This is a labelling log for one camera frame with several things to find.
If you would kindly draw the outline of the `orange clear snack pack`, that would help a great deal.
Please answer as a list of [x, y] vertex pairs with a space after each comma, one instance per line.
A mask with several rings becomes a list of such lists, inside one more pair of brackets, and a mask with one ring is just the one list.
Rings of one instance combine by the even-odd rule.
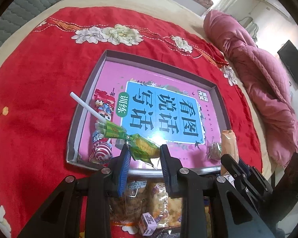
[[[223, 130], [221, 132], [221, 157], [220, 161], [222, 161], [222, 156], [225, 154], [229, 154], [236, 163], [239, 163], [239, 153], [237, 147], [236, 135], [233, 130]], [[229, 172], [225, 168], [224, 164], [221, 162], [221, 175], [228, 175]]]

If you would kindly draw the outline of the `red panda candy pack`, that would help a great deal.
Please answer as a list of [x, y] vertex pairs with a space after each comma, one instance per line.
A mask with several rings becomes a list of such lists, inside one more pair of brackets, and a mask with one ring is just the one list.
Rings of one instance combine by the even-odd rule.
[[[92, 100], [94, 110], [107, 121], [113, 120], [115, 99], [106, 91], [95, 89]], [[111, 138], [105, 137], [105, 123], [96, 119], [95, 131], [92, 134], [92, 153], [89, 162], [106, 165], [112, 159]]]

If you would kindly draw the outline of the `round green-label pastry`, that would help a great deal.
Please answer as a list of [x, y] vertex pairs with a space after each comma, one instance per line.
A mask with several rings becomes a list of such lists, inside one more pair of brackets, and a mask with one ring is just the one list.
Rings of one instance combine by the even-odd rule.
[[206, 157], [208, 160], [219, 161], [222, 154], [221, 143], [212, 142], [207, 147]]

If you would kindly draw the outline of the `corn shaped lollipop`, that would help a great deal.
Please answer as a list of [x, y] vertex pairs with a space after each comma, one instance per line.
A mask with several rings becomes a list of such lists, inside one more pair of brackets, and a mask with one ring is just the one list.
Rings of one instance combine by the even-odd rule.
[[85, 108], [88, 112], [90, 112], [94, 117], [96, 117], [96, 119], [105, 123], [106, 138], [124, 140], [124, 143], [127, 144], [130, 148], [130, 153], [133, 160], [141, 160], [146, 164], [154, 167], [152, 159], [160, 157], [160, 148], [155, 143], [143, 138], [139, 134], [127, 134], [126, 130], [123, 127], [104, 119], [92, 107], [90, 107], [86, 102], [80, 99], [74, 92], [70, 93], [70, 97], [83, 108]]

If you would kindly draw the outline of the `orange-edged clear biscuit bag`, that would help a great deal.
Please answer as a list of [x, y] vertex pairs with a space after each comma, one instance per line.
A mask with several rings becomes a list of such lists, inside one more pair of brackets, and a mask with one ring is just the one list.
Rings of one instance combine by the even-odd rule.
[[117, 224], [138, 222], [145, 213], [148, 201], [147, 181], [133, 180], [127, 183], [121, 197], [109, 198], [110, 220]]

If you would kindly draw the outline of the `yellow rice cracker bag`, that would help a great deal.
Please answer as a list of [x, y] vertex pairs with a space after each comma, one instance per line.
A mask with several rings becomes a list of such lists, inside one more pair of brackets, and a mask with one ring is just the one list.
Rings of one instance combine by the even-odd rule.
[[182, 198], [172, 199], [164, 183], [149, 183], [147, 211], [157, 228], [178, 227], [181, 225]]

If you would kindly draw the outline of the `small purple candy box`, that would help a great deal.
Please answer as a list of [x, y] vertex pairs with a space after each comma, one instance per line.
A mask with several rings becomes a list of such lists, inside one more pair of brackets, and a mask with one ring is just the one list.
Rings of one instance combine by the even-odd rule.
[[141, 215], [138, 227], [142, 236], [151, 236], [157, 228], [157, 223], [152, 215], [146, 212]]

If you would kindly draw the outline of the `dark Snickers bar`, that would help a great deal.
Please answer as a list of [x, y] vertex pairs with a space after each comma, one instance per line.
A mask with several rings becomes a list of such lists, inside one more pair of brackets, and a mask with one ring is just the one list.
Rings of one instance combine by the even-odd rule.
[[154, 232], [153, 238], [182, 238], [181, 227], [161, 228]]

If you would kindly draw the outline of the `pink book in tray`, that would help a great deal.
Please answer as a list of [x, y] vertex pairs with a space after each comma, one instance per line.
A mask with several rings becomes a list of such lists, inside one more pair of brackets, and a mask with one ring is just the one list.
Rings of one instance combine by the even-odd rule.
[[170, 154], [187, 168], [219, 165], [208, 160], [207, 147], [221, 143], [211, 92], [199, 86], [127, 64], [107, 61], [95, 89], [115, 99], [111, 122], [128, 134], [139, 134]]

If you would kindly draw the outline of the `grey box lid tray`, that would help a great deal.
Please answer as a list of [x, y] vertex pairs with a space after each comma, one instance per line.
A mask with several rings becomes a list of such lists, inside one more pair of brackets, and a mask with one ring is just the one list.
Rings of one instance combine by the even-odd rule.
[[106, 120], [156, 145], [196, 173], [216, 173], [210, 153], [231, 124], [219, 88], [174, 66], [133, 54], [105, 51], [80, 95]]

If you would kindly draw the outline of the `pink quilted duvet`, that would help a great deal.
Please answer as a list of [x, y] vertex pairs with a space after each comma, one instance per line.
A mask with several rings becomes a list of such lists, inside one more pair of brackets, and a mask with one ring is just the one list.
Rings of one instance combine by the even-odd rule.
[[231, 15], [210, 10], [203, 28], [208, 39], [233, 63], [266, 131], [269, 156], [286, 167], [298, 152], [298, 119], [291, 105], [289, 79], [282, 64], [260, 49]]

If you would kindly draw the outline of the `black television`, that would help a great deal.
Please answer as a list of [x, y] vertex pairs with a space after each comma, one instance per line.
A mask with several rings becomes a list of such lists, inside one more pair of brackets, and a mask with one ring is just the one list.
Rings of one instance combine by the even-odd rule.
[[288, 40], [277, 53], [298, 86], [298, 49]]

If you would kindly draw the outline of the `red floral blanket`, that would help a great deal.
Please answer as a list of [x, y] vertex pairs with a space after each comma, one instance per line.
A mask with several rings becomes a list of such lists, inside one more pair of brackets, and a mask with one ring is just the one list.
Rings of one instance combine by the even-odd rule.
[[223, 57], [173, 20], [115, 7], [64, 8], [35, 25], [0, 67], [0, 205], [4, 227], [17, 237], [47, 196], [68, 175], [86, 172], [66, 163], [76, 103], [107, 50], [176, 66], [214, 82], [223, 97], [240, 157], [262, 169], [260, 142], [239, 86], [217, 68]]

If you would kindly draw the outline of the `white air conditioner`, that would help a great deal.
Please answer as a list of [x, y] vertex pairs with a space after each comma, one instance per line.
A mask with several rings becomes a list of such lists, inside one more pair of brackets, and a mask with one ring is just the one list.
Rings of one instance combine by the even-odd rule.
[[279, 12], [281, 12], [284, 16], [287, 18], [291, 18], [291, 15], [285, 9], [285, 7], [278, 1], [278, 0], [264, 0], [266, 3], [269, 3], [271, 6], [273, 6], [275, 9], [277, 9]]

